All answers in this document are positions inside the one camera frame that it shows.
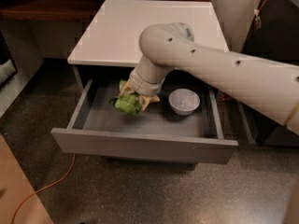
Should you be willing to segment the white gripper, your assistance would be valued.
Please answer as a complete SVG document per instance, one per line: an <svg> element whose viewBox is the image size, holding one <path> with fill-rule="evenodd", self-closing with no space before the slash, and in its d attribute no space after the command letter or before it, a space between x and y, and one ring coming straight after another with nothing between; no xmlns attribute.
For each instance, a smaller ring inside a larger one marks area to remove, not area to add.
<svg viewBox="0 0 299 224"><path fill-rule="evenodd" d="M139 96L140 110L144 111L149 104L158 103L160 98L156 95L162 89L164 80L162 79L158 83L150 83L142 78L136 70L130 73L129 80L126 82L120 90L119 96L130 96L136 92Z"/></svg>

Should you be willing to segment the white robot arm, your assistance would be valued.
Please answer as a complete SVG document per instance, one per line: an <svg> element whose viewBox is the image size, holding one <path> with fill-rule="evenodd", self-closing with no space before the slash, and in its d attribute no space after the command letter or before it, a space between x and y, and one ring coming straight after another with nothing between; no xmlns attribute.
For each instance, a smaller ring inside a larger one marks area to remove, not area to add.
<svg viewBox="0 0 299 224"><path fill-rule="evenodd" d="M293 133L299 133L299 68L193 42L184 23L155 24L139 37L142 58L122 93L136 91L146 104L177 68L203 80Z"/></svg>

